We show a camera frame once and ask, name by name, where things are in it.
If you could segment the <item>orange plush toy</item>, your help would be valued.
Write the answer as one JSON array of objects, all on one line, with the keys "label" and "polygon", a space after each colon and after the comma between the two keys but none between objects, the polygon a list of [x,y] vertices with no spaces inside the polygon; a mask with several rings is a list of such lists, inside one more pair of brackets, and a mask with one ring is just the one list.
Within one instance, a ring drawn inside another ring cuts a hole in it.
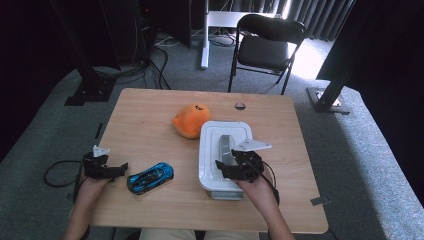
[{"label": "orange plush toy", "polygon": [[181,108],[172,119],[175,130],[183,137],[196,139],[201,127],[211,119],[209,108],[200,103],[188,104]]}]

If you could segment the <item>black curtain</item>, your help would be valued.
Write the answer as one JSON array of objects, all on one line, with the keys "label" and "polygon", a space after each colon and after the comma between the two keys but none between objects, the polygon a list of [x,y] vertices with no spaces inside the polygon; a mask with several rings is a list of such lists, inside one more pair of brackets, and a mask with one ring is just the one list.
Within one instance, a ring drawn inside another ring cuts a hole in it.
[{"label": "black curtain", "polygon": [[361,94],[424,204],[424,0],[356,0],[318,77]]},{"label": "black curtain", "polygon": [[0,162],[74,65],[48,0],[0,0]]}]

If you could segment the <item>person's right hand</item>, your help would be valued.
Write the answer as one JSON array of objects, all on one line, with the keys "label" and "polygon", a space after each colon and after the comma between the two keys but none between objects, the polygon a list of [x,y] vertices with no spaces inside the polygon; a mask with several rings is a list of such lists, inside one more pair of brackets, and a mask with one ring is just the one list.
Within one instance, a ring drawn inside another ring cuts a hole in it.
[{"label": "person's right hand", "polygon": [[263,216],[270,215],[278,208],[269,182],[270,174],[267,170],[263,172],[263,176],[258,177],[254,182],[234,180],[234,183],[243,190]]}]

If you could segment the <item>person's left hand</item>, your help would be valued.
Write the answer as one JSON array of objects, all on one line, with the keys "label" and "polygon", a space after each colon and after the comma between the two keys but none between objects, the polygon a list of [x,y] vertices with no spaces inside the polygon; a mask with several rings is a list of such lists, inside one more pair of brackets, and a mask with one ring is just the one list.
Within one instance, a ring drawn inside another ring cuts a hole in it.
[{"label": "person's left hand", "polygon": [[91,209],[109,182],[109,179],[84,179],[78,191],[75,207],[81,210]]}]

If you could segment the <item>white box lid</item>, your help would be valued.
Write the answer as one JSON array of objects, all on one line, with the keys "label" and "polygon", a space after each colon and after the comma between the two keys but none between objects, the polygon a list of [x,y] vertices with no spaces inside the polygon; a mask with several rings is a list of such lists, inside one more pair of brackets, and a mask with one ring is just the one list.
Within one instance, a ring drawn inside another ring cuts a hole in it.
[{"label": "white box lid", "polygon": [[199,142],[199,181],[207,191],[241,192],[230,179],[222,176],[216,167],[216,160],[221,159],[220,139],[222,135],[230,137],[230,147],[246,139],[252,139],[250,126],[245,122],[208,121],[201,128]]}]

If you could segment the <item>blue toy car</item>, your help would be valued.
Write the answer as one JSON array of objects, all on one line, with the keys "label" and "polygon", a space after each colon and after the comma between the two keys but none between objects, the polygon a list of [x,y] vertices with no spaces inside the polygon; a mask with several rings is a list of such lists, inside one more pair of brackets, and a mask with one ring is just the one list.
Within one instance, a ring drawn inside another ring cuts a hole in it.
[{"label": "blue toy car", "polygon": [[174,169],[160,162],[147,170],[127,178],[127,188],[136,195],[142,195],[174,178]]}]

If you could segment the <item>transparent grey storage box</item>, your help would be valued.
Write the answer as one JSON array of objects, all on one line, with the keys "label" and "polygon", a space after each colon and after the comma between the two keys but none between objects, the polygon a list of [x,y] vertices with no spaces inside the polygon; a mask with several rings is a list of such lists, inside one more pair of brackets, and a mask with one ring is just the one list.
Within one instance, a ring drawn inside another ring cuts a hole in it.
[{"label": "transparent grey storage box", "polygon": [[238,201],[244,198],[244,192],[239,187],[205,188],[205,191],[215,200]]}]

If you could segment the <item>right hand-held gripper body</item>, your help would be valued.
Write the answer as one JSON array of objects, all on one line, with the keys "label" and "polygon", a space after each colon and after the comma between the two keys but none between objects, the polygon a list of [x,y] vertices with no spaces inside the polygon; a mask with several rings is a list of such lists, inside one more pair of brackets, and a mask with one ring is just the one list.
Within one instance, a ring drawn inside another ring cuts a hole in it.
[{"label": "right hand-held gripper body", "polygon": [[232,156],[236,166],[232,170],[231,178],[253,182],[264,171],[262,158],[256,153],[257,150],[269,149],[270,143],[253,139],[246,139],[236,145],[232,150]]}]

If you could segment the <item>grey pleated curtain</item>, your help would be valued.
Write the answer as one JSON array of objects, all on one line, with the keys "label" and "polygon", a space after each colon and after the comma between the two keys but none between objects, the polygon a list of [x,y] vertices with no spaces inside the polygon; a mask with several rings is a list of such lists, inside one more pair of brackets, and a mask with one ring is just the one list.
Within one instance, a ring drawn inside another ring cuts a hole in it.
[{"label": "grey pleated curtain", "polygon": [[271,13],[301,22],[309,39],[335,41],[356,0],[228,0],[232,12]]}]

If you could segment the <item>white desk frame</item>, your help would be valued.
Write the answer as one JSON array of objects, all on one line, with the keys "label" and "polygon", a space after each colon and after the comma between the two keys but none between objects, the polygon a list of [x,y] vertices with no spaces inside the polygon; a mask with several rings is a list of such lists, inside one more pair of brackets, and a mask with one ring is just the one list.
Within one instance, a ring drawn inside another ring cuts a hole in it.
[{"label": "white desk frame", "polygon": [[201,0],[203,4],[203,48],[200,66],[209,66],[211,27],[235,28],[237,22],[248,13],[280,18],[285,0]]}]

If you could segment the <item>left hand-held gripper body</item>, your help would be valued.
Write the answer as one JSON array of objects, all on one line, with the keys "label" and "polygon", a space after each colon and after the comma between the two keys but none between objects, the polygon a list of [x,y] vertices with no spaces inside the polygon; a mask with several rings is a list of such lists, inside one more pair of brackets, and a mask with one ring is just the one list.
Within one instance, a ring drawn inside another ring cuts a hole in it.
[{"label": "left hand-held gripper body", "polygon": [[109,149],[94,145],[91,152],[83,157],[84,173],[87,177],[96,180],[115,179],[116,174],[107,166]]}]

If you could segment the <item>dark equipment rack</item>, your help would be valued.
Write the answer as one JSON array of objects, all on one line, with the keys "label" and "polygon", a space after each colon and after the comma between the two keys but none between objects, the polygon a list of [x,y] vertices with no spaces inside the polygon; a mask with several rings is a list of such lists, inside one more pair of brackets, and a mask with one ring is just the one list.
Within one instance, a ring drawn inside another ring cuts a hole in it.
[{"label": "dark equipment rack", "polygon": [[191,47],[192,0],[96,0],[105,26],[96,65],[149,63],[153,45],[163,32]]}]

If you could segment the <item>black metal stand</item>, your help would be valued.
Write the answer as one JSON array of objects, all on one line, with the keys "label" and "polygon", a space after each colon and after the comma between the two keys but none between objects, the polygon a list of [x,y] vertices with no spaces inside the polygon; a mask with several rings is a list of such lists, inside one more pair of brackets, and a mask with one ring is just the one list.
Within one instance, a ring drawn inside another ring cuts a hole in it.
[{"label": "black metal stand", "polygon": [[352,76],[359,59],[358,54],[373,25],[373,15],[376,12],[377,0],[355,0],[317,76],[318,79],[329,80],[329,85],[325,89],[308,89],[316,112],[349,113],[340,94]]},{"label": "black metal stand", "polygon": [[86,102],[108,102],[116,80],[99,76],[86,54],[70,17],[66,13],[62,0],[48,0],[52,15],[58,21],[58,32],[65,48],[73,61],[81,82],[75,93],[68,97],[66,106],[83,106]]}]

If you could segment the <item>black folding chair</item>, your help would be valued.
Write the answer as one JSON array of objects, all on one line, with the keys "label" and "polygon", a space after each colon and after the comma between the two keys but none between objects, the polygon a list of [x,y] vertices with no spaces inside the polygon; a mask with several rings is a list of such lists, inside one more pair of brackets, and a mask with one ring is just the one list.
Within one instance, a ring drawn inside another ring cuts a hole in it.
[{"label": "black folding chair", "polygon": [[306,27],[298,21],[270,18],[259,14],[243,16],[236,26],[228,91],[232,90],[237,70],[277,76],[285,80],[285,93],[296,53],[306,37]]}]

